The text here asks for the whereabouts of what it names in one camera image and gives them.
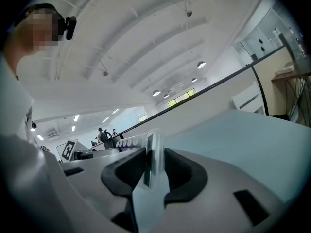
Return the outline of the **black handrail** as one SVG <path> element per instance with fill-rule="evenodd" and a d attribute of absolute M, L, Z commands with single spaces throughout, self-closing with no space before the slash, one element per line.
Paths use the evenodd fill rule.
<path fill-rule="evenodd" d="M 272 52 L 269 53 L 268 55 L 266 55 L 266 56 L 264 56 L 264 57 L 262 57 L 262 58 L 256 60 L 255 62 L 253 62 L 253 63 L 251 63 L 251 64 L 249 64 L 249 65 L 243 67 L 242 69 L 240 69 L 240 70 L 238 70 L 238 71 L 236 71 L 236 72 L 230 74 L 229 76 L 227 76 L 227 77 L 225 77 L 225 78 L 219 80 L 218 82 L 216 82 L 216 83 L 214 83 L 214 84 L 212 84 L 212 85 L 210 85 L 210 86 L 204 88 L 203 90 L 201 90 L 201 91 L 197 92 L 196 94 L 194 94 L 193 96 L 191 96 L 191 97 L 189 97 L 189 98 L 187 98 L 187 99 L 185 99 L 185 100 L 179 102 L 178 104 L 176 104 L 176 105 L 174 105 L 174 106 L 172 106 L 172 107 L 170 107 L 170 108 L 167 108 L 167 109 L 165 109 L 165 110 L 163 110 L 163 111 L 161 111 L 161 112 L 159 112 L 159 113 L 153 115 L 152 117 L 148 118 L 147 120 L 145 120 L 145 121 L 143 121 L 143 122 L 141 122 L 141 123 L 138 123 L 138 124 L 132 126 L 132 127 L 129 128 L 129 129 L 124 130 L 123 132 L 121 132 L 121 133 L 119 133 L 119 134 L 113 136 L 113 138 L 120 137 L 121 139 L 124 139 L 123 134 L 125 134 L 126 132 L 128 132 L 128 131 L 130 131 L 130 130 L 133 130 L 134 128 L 137 128 L 137 127 L 139 127 L 139 126 L 141 126 L 141 125 L 143 125 L 143 124 L 145 124 L 145 123 L 147 123 L 147 122 L 149 122 L 149 121 L 151 121 L 151 120 L 154 120 L 155 118 L 160 117 L 160 116 L 162 116 L 162 115 L 165 114 L 165 113 L 168 113 L 169 111 L 171 111 L 171 110 L 177 108 L 178 106 L 181 106 L 182 104 L 184 104 L 184 103 L 186 103 L 186 102 L 188 102 L 188 101 L 194 99 L 195 97 L 198 97 L 198 96 L 202 95 L 203 93 L 208 92 L 209 90 L 214 89 L 215 87 L 217 87 L 217 86 L 219 86 L 219 85 L 221 85 L 221 84 L 227 82 L 229 79 L 232 79 L 233 77 L 239 75 L 240 73 L 242 73 L 242 72 L 244 72 L 244 71 L 246 71 L 246 70 L 248 70 L 248 69 L 250 69 L 250 68 L 252 69 L 252 71 L 253 71 L 253 73 L 254 73 L 254 75 L 255 75 L 255 77 L 256 77 L 256 81 L 257 81 L 257 83 L 258 83 L 258 85 L 259 85 L 260 93 L 261 93 L 261 95 L 263 95 L 264 109 L 266 110 L 266 112 L 268 112 L 268 105 L 267 105 L 266 97 L 265 97 L 265 94 L 264 94 L 264 91 L 263 91 L 263 87 L 262 87 L 260 78 L 258 77 L 258 75 L 257 75 L 257 73 L 256 73 L 256 71 L 255 71 L 255 69 L 254 69 L 254 65 L 256 65 L 257 63 L 259 63 L 259 62 L 263 61 L 264 59 L 270 57 L 271 55 L 273 55 L 274 53 L 276 53 L 276 52 L 278 52 L 279 50 L 283 49 L 284 47 L 285 47 L 285 46 L 281 46 L 281 47 L 277 48 L 276 50 L 272 51 Z"/>

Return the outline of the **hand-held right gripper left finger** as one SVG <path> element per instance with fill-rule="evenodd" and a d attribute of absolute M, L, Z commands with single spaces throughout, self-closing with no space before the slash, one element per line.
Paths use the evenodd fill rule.
<path fill-rule="evenodd" d="M 145 171 L 144 148 L 67 163 L 46 154 L 45 160 L 69 233 L 139 233 L 132 193 Z"/>

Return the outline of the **wooden side table black legs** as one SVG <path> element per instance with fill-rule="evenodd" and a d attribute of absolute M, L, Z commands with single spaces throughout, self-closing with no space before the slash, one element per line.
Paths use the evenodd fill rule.
<path fill-rule="evenodd" d="M 288 120 L 311 128 L 311 69 L 302 70 L 293 64 L 290 68 L 291 72 L 276 75 L 271 82 L 284 85 Z"/>

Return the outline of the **white star-print shirt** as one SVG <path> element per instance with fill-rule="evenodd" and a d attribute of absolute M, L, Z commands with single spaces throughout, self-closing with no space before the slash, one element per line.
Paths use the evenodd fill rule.
<path fill-rule="evenodd" d="M 34 143 L 31 133 L 33 98 L 0 57 L 0 135 L 16 135 Z"/>

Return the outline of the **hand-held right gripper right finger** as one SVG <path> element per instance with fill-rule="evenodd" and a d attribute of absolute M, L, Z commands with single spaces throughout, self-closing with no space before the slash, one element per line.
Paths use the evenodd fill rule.
<path fill-rule="evenodd" d="M 286 205 L 240 168 L 165 149 L 170 192 L 160 233 L 265 233 Z"/>

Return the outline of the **flat cardboard box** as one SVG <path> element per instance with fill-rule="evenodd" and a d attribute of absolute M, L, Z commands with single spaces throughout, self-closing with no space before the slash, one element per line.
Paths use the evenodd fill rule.
<path fill-rule="evenodd" d="M 284 67 L 282 67 L 281 69 L 277 70 L 275 72 L 275 75 L 282 75 L 282 74 L 286 74 L 286 73 L 290 73 L 294 71 L 294 63 L 293 62 L 288 62 Z"/>

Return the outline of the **window with green view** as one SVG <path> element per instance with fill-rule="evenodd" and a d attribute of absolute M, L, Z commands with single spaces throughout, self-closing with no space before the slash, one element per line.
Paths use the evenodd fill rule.
<path fill-rule="evenodd" d="M 179 97 L 169 101 L 168 102 L 168 106 L 172 107 L 172 106 L 176 105 L 177 103 L 179 103 L 179 102 L 181 102 L 181 101 L 183 101 L 183 100 L 193 96 L 194 94 L 196 94 L 195 88 L 193 88 L 192 90 L 189 90 L 188 92 L 180 95 Z"/>

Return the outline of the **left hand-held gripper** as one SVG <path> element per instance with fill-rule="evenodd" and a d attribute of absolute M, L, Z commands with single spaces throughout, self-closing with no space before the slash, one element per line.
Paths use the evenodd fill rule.
<path fill-rule="evenodd" d="M 86 147 L 78 140 L 69 140 L 67 143 L 57 146 L 57 150 L 61 160 L 82 160 L 89 158 L 104 157 L 119 153 L 121 147 L 117 139 L 107 130 L 104 130 L 100 136 L 100 140 L 104 143 L 95 145 L 91 148 Z"/>

